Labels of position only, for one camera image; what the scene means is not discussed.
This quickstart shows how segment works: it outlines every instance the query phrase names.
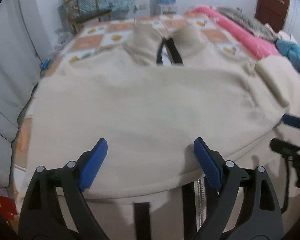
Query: pink blanket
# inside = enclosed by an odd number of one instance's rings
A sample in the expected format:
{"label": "pink blanket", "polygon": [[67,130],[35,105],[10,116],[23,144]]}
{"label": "pink blanket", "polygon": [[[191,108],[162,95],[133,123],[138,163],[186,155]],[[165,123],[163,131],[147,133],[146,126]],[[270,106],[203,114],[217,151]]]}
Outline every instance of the pink blanket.
{"label": "pink blanket", "polygon": [[251,33],[244,30],[237,23],[229,20],[221,15],[216,10],[206,7],[197,6],[192,13],[204,13],[209,18],[215,19],[215,22],[231,33],[234,38],[242,43],[257,59],[263,59],[269,55],[280,55],[274,44],[253,36]]}

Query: beige sweater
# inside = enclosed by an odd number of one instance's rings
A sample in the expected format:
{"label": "beige sweater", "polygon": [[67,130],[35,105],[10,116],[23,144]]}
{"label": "beige sweater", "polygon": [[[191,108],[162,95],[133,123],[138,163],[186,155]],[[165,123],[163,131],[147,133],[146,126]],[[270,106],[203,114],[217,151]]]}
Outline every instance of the beige sweater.
{"label": "beige sweater", "polygon": [[61,167],[105,138],[108,155],[85,195],[147,195],[202,175],[193,154],[197,137],[236,160],[284,113],[300,116],[300,76],[284,57],[237,59],[191,26],[172,37],[182,67],[156,66],[162,38],[137,26],[122,47],[44,78],[36,93],[29,169]]}

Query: bed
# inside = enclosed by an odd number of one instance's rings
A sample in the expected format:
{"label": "bed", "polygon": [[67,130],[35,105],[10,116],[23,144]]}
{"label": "bed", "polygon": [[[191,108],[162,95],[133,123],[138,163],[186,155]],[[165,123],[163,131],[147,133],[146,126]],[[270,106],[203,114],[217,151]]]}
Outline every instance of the bed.
{"label": "bed", "polygon": [[[271,46],[271,44],[262,41],[257,42],[252,38],[247,39],[247,36],[241,39],[241,36],[236,35],[236,32],[234,32],[233,29],[227,28],[227,26],[221,24],[221,22],[224,21],[221,15],[213,14],[211,11],[209,12],[208,9],[205,9],[203,12],[204,14],[202,14],[202,12],[201,9],[196,8],[193,12],[187,13],[184,16],[167,15],[159,17],[143,17],[139,19],[90,24],[83,28],[74,40],[60,53],[58,58],[51,64],[44,78],[62,74],[64,65],[72,64],[88,57],[93,57],[100,51],[120,46],[122,42],[128,39],[134,26],[138,23],[149,25],[157,29],[163,35],[169,35],[170,32],[191,24],[196,26],[196,28],[199,28],[216,48],[240,59],[250,58],[258,60],[270,54],[278,55],[275,47]],[[163,62],[167,65],[171,64],[166,53],[163,53]],[[29,164],[28,161],[29,155],[32,154],[29,152],[29,142],[31,141],[32,119],[35,116],[35,100],[36,95],[34,95],[34,99],[24,118],[17,142],[16,160],[14,165],[15,169],[18,170],[15,181],[18,181],[18,183],[16,183],[16,185],[18,184],[16,187],[16,203],[19,211],[22,206],[22,200],[27,185],[29,184],[29,180],[31,179],[35,168],[33,162]],[[283,186],[285,184],[284,162],[282,162],[279,155],[272,153],[268,148],[269,141],[277,136],[282,136],[284,139],[289,139],[293,143],[300,145],[300,131],[279,125],[265,137],[256,141],[247,154],[244,156],[233,156],[232,159],[235,160],[239,166],[245,168],[254,168],[256,165],[265,166],[271,179],[273,179],[279,201],[282,202],[284,195]],[[195,185],[200,185],[200,183],[202,183],[202,176],[203,174],[201,171],[194,171],[190,178],[187,179],[189,181],[195,180]],[[293,173],[291,185],[294,181],[295,177]],[[183,226],[182,222],[180,222],[180,217],[182,218],[181,186],[185,183],[188,182],[178,181],[173,188],[162,188],[160,192],[152,192],[145,196],[142,196],[142,194],[134,196],[125,195],[114,199],[106,197],[93,198],[91,195],[89,196],[89,194],[87,194],[86,197],[90,198],[90,208],[111,239],[120,238],[122,235],[124,235],[126,239],[133,239],[134,228],[131,226],[133,223],[133,203],[140,201],[150,202],[152,205],[152,226],[154,227],[154,231],[157,231],[157,233],[154,233],[153,239],[161,239],[162,234],[169,234],[171,238],[179,239],[180,236],[183,235]],[[197,228],[199,228],[202,220],[204,220],[206,216],[206,206],[205,203],[202,202],[204,189],[195,186],[195,190],[196,201],[202,205],[201,210],[197,211]],[[65,200],[62,197],[62,192],[58,193],[60,194],[60,205],[64,209],[66,205]],[[284,214],[286,229],[289,229],[291,225],[293,225],[295,219],[300,214],[300,189],[292,186],[290,188],[290,197],[292,205],[288,212]],[[110,216],[112,221],[105,220],[105,214]],[[160,230],[160,224],[163,222],[163,219],[165,220],[164,222],[169,221],[169,228],[171,228],[165,232]],[[69,216],[65,216],[65,220],[68,227],[75,230],[75,226],[73,222],[71,222]],[[120,225],[116,232],[112,230],[114,223]],[[234,224],[235,215],[228,223],[229,228]]]}

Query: wooden chair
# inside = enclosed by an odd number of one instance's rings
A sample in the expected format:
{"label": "wooden chair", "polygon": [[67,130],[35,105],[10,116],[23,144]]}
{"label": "wooden chair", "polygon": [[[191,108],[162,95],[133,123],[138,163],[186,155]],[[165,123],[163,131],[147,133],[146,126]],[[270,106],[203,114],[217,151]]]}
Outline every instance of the wooden chair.
{"label": "wooden chair", "polygon": [[76,27],[80,30],[82,28],[82,24],[90,21],[92,19],[98,18],[99,21],[101,21],[101,17],[107,16],[109,17],[109,20],[111,20],[111,9],[99,9],[99,3],[98,0],[95,0],[96,2],[96,10],[90,11],[87,13],[81,13],[79,8],[79,0],[63,0],[64,4],[67,6],[68,9],[68,21],[72,25],[72,28],[74,30],[74,34],[77,33]]}

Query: chair backrest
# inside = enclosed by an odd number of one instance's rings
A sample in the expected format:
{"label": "chair backrest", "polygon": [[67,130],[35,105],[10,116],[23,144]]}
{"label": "chair backrest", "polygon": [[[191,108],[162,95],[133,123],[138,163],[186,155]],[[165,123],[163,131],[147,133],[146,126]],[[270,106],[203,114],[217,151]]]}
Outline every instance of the chair backrest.
{"label": "chair backrest", "polygon": [[[63,0],[63,3],[67,5],[68,20],[80,16],[79,0]],[[98,0],[95,0],[96,8],[99,10]]]}

